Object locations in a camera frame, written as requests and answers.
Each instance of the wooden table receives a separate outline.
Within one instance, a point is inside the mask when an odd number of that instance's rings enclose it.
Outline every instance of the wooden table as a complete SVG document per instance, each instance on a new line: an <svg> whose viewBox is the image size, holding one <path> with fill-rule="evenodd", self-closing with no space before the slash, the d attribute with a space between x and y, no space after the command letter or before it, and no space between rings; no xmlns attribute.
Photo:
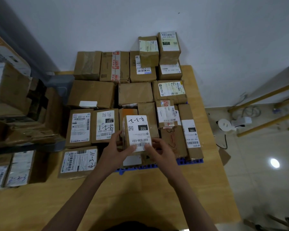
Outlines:
<svg viewBox="0 0 289 231"><path fill-rule="evenodd" d="M193 69L182 66L182 72L204 154L204 163L181 166L182 171L214 223L239 221ZM0 191L0 231L41 230L81 185L83 179L57 179L60 158L61 153L51 154L47 182ZM78 230L103 230L130 220L162 230L187 228L178 198L159 169L110 175Z"/></svg>

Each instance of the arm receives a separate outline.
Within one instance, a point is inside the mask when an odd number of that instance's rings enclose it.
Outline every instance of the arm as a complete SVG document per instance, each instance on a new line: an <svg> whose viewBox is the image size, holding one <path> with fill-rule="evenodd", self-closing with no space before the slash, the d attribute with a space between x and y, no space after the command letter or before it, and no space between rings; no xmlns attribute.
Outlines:
<svg viewBox="0 0 289 231"><path fill-rule="evenodd" d="M155 160L158 168L167 177L174 188L190 231L207 230L217 231L208 213L204 210L189 183L177 165L175 155L164 140L153 138L153 146L145 145L151 158Z"/></svg>
<svg viewBox="0 0 289 231"><path fill-rule="evenodd" d="M130 146L126 150L118 152L116 139L120 133L121 131L118 131L111 136L110 143L104 148L96 167L42 231L77 230L101 183L119 168L124 159L136 149L136 146Z"/></svg>

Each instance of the tiled floor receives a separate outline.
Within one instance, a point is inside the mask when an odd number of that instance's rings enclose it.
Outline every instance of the tiled floor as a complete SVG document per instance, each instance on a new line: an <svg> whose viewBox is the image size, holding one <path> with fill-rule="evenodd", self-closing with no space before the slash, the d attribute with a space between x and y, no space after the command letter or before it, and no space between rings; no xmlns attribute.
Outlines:
<svg viewBox="0 0 289 231"><path fill-rule="evenodd" d="M260 106L262 114L253 118L247 130L266 123L281 114L272 113L272 105ZM214 121L230 120L226 108L206 109ZM224 135L215 136L216 143L225 146ZM242 219L246 218L262 226L280 228L276 222L265 217L272 214L284 219L289 216L289 131L281 123L238 138L235 132L227 134L231 159L225 165L229 184L233 190ZM270 165L270 159L279 161L280 167ZM240 223L218 224L219 230L252 230Z"/></svg>

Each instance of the forearm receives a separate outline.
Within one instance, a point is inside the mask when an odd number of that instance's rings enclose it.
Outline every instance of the forearm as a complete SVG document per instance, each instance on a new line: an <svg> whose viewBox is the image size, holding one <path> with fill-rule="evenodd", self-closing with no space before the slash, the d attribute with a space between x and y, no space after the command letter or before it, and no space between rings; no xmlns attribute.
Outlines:
<svg viewBox="0 0 289 231"><path fill-rule="evenodd" d="M76 231L103 180L103 177L92 171L42 231Z"/></svg>
<svg viewBox="0 0 289 231"><path fill-rule="evenodd" d="M179 175L170 183L179 198L189 230L217 231L185 177Z"/></svg>

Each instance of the hand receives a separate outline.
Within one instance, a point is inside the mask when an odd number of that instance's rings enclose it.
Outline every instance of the hand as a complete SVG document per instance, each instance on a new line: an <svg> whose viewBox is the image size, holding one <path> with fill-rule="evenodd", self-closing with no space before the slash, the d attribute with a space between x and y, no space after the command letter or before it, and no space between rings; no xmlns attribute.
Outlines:
<svg viewBox="0 0 289 231"><path fill-rule="evenodd" d="M164 140L159 138L152 138L152 145L146 144L144 149L149 154L150 158L153 158L158 168L166 176L169 183L178 177L182 176L180 167L177 164L176 157Z"/></svg>
<svg viewBox="0 0 289 231"><path fill-rule="evenodd" d="M98 171L98 174L104 179L116 171L116 169L122 165L125 158L136 150L136 145L131 145L124 151L118 151L116 141L121 132L122 131L117 131L112 134L108 146L104 148L104 151L93 170L95 173Z"/></svg>

